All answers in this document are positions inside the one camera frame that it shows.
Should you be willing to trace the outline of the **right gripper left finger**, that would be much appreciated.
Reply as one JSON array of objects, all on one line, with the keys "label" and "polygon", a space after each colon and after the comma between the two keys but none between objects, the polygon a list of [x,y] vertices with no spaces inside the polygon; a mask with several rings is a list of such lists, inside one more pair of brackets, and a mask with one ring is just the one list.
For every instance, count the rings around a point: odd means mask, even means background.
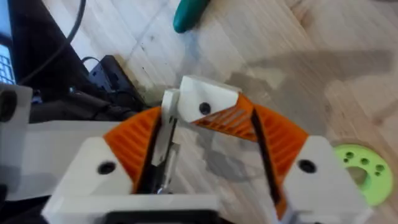
[{"label": "right gripper left finger", "polygon": [[137,193],[150,170],[160,126],[158,106],[86,139],[52,195]]}]

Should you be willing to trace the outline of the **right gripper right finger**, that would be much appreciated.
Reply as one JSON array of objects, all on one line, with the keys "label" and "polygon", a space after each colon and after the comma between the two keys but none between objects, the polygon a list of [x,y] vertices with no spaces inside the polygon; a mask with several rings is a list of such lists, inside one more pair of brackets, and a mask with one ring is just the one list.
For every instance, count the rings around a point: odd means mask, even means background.
[{"label": "right gripper right finger", "polygon": [[256,105],[251,123],[279,223],[365,223],[372,209],[323,136]]}]

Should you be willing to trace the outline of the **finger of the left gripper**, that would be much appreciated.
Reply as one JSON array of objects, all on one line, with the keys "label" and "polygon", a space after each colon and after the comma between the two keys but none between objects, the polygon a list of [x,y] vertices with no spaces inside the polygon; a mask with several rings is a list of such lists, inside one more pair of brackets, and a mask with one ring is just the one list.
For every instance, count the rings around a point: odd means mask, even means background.
[{"label": "finger of the left gripper", "polygon": [[153,193],[168,194],[175,173],[180,146],[173,142],[177,125],[179,91],[166,90],[160,107],[160,129],[156,135],[152,165],[155,166]]},{"label": "finger of the left gripper", "polygon": [[186,123],[255,142],[253,111],[239,88],[194,75],[182,79],[177,114]]}]

